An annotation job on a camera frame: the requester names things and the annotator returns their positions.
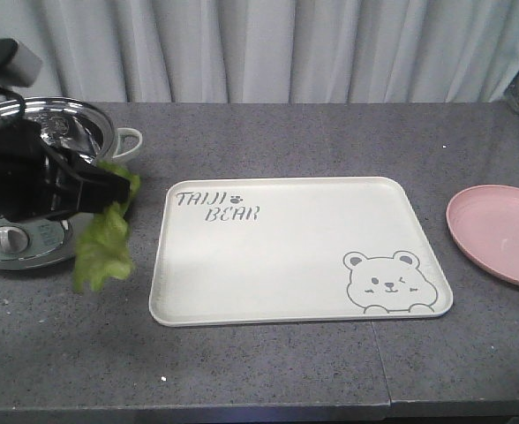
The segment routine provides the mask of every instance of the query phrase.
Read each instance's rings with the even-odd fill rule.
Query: black object
[[[14,40],[0,40],[0,73],[18,49]],[[73,150],[48,146],[41,139],[41,126],[24,119],[24,99],[2,87],[0,95],[19,104],[18,113],[0,122],[0,216],[13,222],[63,220],[127,201],[127,179],[91,165]]]

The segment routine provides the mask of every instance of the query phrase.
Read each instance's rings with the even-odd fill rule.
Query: bear ear
[[[395,252],[395,254],[393,255],[393,259],[397,259],[398,261],[407,263],[412,268],[418,268],[418,265],[420,265],[420,260],[418,259],[418,257],[415,254],[407,252],[405,250]]]
[[[350,252],[344,256],[344,265],[348,269],[354,269],[361,261],[366,261],[367,256],[360,252]]]

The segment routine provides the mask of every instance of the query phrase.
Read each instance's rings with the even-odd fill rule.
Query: pink plate
[[[446,218],[455,243],[472,261],[519,285],[519,188],[467,188],[448,203]]]

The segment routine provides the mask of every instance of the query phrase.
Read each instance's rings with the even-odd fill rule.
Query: gray countertop
[[[72,261],[0,271],[0,422],[231,422],[519,415],[519,288],[469,262],[445,220],[469,186],[519,186],[504,103],[101,103],[145,137],[131,162],[132,276],[71,291]],[[178,181],[385,176],[454,292],[440,318],[167,328],[148,312]]]

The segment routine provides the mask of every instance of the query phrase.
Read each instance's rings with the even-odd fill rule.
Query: stainless steel pot
[[[18,109],[16,102],[0,103],[0,119]],[[25,118],[41,125],[44,142],[76,150],[90,163],[126,163],[138,155],[142,146],[138,130],[115,129],[101,110],[74,99],[28,98]],[[127,137],[136,142],[132,148],[124,149]],[[0,216],[0,269],[38,268],[71,258],[77,236],[92,218],[92,214],[79,213],[64,221],[11,223]]]

